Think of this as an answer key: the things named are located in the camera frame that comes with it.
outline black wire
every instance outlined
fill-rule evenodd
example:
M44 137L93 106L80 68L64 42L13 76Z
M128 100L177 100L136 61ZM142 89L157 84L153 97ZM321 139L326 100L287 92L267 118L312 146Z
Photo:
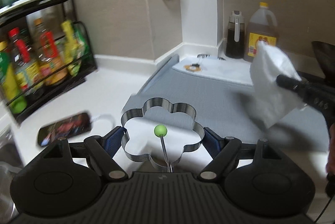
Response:
M316 220L314 221L314 223L316 223L320 217L323 215L323 213L325 212L325 210L327 209L328 205L331 203L332 199L335 197L335 193L331 196L331 198L329 199L329 201L327 202L326 206L323 208L321 214L319 214L319 216L316 218Z

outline blue gripper pad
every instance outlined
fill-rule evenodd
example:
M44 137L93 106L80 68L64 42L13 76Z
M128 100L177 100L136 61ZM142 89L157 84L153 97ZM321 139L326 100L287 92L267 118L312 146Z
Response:
M125 128L120 127L116 132L112 133L111 136L106 139L106 143L103 149L109 154L111 158L114 157L115 153L121 147L121 139L125 133L125 130Z
M210 156L214 159L223 149L224 139L208 127L205 127L204 130L205 137L202 140L202 144L204 145Z

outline white cloth with orange print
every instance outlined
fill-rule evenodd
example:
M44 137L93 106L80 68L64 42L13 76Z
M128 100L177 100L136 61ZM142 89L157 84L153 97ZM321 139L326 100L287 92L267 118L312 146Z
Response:
M278 47L259 41L250 76L258 99L258 111L264 124L271 127L296 107L304 104L295 93L278 87L276 78L283 74L301 81L288 56Z

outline tile grout line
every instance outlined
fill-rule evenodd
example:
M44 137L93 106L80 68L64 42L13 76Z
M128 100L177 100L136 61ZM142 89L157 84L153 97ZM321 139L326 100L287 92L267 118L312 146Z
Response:
M154 50L154 47L153 47L153 37L152 37L152 28L151 28L151 20L150 20L149 0L145 0L145 5L146 5L148 24L149 24L149 34L150 34L150 40L151 40L151 49L152 49L153 59L155 60L155 50Z

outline yellow cap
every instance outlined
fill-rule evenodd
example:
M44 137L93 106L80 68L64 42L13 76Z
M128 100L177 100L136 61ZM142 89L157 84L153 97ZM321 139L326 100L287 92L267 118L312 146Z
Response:
M34 20L34 25L37 26L39 24L41 24L43 21L42 21L42 18L37 18Z
M6 47L7 47L6 41L0 42L0 51L3 51Z
M268 3L265 3L265 2L260 2L260 3L259 3L259 6L260 6L260 7L267 7L267 8L268 8L268 7L269 7L269 4L268 4Z

